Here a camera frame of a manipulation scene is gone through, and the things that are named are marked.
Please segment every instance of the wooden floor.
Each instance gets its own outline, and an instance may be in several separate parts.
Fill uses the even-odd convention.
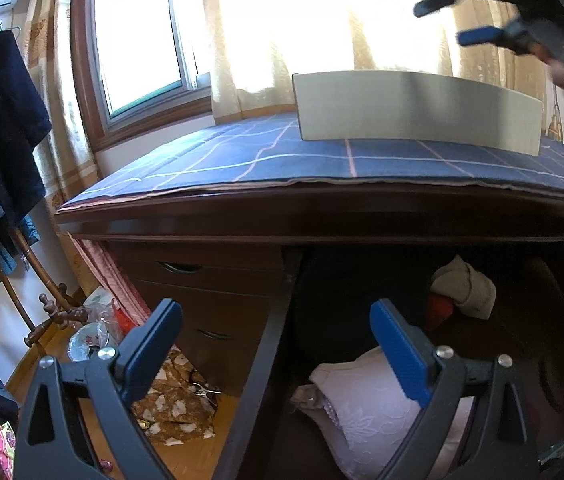
[[[46,352],[59,359],[60,362],[68,362],[66,347],[71,335],[70,329],[59,331],[47,344]],[[33,373],[34,367],[31,368],[23,381],[12,386],[11,393],[20,404],[26,398]],[[181,446],[155,446],[160,458],[177,480],[209,480],[211,478],[231,426],[238,400],[236,397],[220,396],[219,408],[215,415],[215,437],[206,440],[194,440]],[[99,427],[90,400],[81,399],[80,405],[97,456],[100,460],[113,462],[114,470],[110,474],[111,478],[123,480],[124,476],[116,466],[110,449],[108,449],[106,438]]]

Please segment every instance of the curtain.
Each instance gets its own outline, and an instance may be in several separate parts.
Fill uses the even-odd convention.
[[[86,294],[101,282],[137,324],[148,308],[97,242],[74,243],[53,221],[57,208],[95,184],[99,171],[82,126],[70,56],[70,0],[31,0],[22,32],[22,56],[49,111],[52,131],[34,152],[46,186],[46,205],[79,285]],[[106,269],[97,266],[104,262]]]
[[[204,0],[213,114],[226,121],[295,108],[291,74],[411,70],[481,81],[545,101],[541,62],[494,46],[460,49],[458,30],[502,25],[510,4],[465,0],[425,18],[420,0]]]

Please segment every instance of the wooden coat rack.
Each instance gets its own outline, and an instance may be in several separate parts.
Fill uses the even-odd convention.
[[[30,316],[28,316],[22,302],[19,301],[13,285],[10,283],[8,276],[0,265],[0,280],[4,283],[4,288],[6,289],[10,299],[13,301],[19,315],[30,330],[28,336],[24,338],[24,343],[29,348],[33,348],[33,346],[35,346],[39,355],[45,356],[46,351],[39,343],[39,339],[44,335],[44,333],[46,333],[50,326],[55,323],[63,329],[68,326],[68,322],[70,320],[85,323],[88,319],[88,311],[81,306],[79,301],[68,294],[67,287],[64,283],[57,285],[52,280],[50,274],[46,271],[46,269],[44,269],[44,266],[37,256],[35,256],[31,246],[28,244],[26,238],[18,228],[11,229],[9,234],[17,248],[27,259],[31,267],[33,267],[33,270],[37,276],[39,276],[39,279],[42,280],[42,283],[44,283],[44,286],[49,290],[50,294],[54,298],[54,300],[49,300],[45,294],[40,294],[39,300],[44,305],[44,311],[49,315],[49,319],[36,326]]]

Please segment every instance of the baseboard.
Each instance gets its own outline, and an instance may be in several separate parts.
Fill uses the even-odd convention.
[[[59,327],[55,323],[53,323],[52,325],[49,326],[48,330],[44,332],[44,335],[39,340],[39,344],[41,344],[43,347],[46,347],[47,344],[49,344],[50,340],[59,331],[60,331]],[[40,358],[40,354],[36,346],[33,346],[33,348],[29,348],[26,351],[24,357],[22,357],[21,361],[17,363],[15,370],[13,370],[13,373],[6,381],[6,389],[9,392],[14,393],[15,391],[17,391],[19,385],[24,380],[26,380],[28,376],[28,372],[30,371],[31,368],[33,368],[33,366],[35,365],[35,363],[39,358]]]

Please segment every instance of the metal screw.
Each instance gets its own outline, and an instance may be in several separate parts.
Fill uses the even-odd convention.
[[[99,352],[97,352],[97,357],[103,361],[108,361],[115,357],[115,349],[112,346],[105,346]]]
[[[498,365],[503,368],[510,368],[513,366],[513,358],[510,355],[502,354],[498,356]]]
[[[40,359],[39,366],[42,370],[46,370],[49,366],[51,366],[55,362],[55,358],[53,356],[47,355]]]
[[[436,354],[442,359],[450,359],[456,354],[456,352],[450,346],[442,345],[438,346]]]

